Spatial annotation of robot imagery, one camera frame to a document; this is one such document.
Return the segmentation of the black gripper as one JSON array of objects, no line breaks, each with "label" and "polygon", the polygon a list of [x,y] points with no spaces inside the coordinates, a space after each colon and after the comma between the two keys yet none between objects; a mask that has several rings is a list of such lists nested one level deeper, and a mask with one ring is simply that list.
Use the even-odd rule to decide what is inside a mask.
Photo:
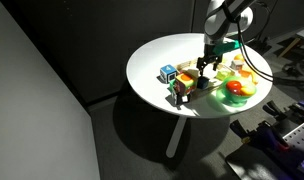
[{"label": "black gripper", "polygon": [[203,76],[204,68],[213,63],[213,71],[217,70],[218,65],[222,62],[222,56],[217,55],[214,52],[215,45],[205,44],[204,45],[204,55],[199,57],[197,60],[197,68],[199,70],[200,77]]}]

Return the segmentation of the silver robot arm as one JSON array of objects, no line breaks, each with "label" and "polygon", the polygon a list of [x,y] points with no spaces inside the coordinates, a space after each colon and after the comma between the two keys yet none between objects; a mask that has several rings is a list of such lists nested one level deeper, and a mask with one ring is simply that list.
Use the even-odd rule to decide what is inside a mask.
[{"label": "silver robot arm", "polygon": [[226,37],[247,30],[253,22],[254,14],[250,6],[256,0],[211,0],[204,23],[204,55],[198,58],[197,68],[200,75],[208,64],[213,70],[222,62],[222,56],[214,49]]}]

